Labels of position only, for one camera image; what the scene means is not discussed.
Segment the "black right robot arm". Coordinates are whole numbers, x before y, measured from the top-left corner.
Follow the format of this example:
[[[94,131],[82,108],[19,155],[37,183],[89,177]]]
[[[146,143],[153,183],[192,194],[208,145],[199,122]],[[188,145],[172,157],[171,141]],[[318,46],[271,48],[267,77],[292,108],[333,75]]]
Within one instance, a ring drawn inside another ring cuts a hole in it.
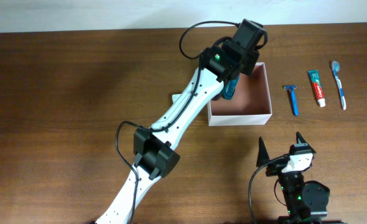
[[[327,216],[330,189],[314,180],[306,182],[303,176],[311,168],[315,155],[315,150],[299,132],[289,152],[275,159],[269,158],[264,141],[259,138],[256,167],[265,167],[266,176],[277,177],[287,208],[288,215],[280,216],[279,223],[321,223]]]

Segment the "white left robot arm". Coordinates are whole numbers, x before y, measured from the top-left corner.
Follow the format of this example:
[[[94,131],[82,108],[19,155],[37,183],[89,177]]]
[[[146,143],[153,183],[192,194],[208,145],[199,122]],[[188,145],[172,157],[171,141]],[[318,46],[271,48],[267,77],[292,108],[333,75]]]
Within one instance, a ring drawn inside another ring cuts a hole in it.
[[[198,62],[193,77],[172,106],[150,127],[129,125],[134,132],[134,160],[130,173],[109,208],[95,224],[132,223],[136,207],[149,189],[166,177],[180,156],[175,149],[192,121],[211,100],[223,91],[230,95],[240,73],[250,75],[259,49],[268,41],[267,32],[257,22],[243,19],[236,23],[235,34],[216,40],[194,57]]]

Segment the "clear bottle purple liquid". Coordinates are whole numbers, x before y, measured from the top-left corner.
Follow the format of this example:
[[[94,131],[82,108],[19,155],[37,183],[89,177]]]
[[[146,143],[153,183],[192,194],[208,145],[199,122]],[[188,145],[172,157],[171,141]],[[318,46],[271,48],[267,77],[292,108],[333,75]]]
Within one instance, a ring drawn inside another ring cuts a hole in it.
[[[214,96],[211,100],[212,101],[218,101],[220,98],[221,98],[221,93],[219,93],[216,96]]]

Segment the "blue mouthwash bottle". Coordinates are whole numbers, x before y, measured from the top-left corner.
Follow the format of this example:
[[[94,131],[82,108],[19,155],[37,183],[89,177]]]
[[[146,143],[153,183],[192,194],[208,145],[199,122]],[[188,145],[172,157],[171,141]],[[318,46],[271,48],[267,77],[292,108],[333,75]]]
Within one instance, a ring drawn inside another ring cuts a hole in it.
[[[234,80],[228,80],[224,85],[222,91],[222,97],[226,100],[231,100],[236,90],[237,83],[239,81],[239,75]]]

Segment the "green red toothpaste tube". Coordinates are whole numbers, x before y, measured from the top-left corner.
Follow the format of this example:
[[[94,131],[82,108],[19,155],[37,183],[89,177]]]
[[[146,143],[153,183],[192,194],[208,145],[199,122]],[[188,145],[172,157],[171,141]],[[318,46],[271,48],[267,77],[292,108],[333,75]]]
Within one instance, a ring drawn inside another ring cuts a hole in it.
[[[326,102],[325,102],[325,97],[324,97],[323,90],[320,84],[320,77],[319,77],[318,70],[309,70],[307,74],[310,78],[312,88],[314,89],[315,97],[317,99],[319,106],[325,107]]]

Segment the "green white soap bar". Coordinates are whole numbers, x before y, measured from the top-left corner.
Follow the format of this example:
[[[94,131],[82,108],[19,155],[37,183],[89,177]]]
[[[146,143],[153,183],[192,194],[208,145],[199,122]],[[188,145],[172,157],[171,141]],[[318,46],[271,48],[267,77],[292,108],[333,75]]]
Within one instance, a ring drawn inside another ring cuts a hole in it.
[[[172,95],[172,103],[175,103],[178,99],[179,99],[179,97],[181,96],[181,94],[180,93],[178,93],[178,94],[173,94]]]

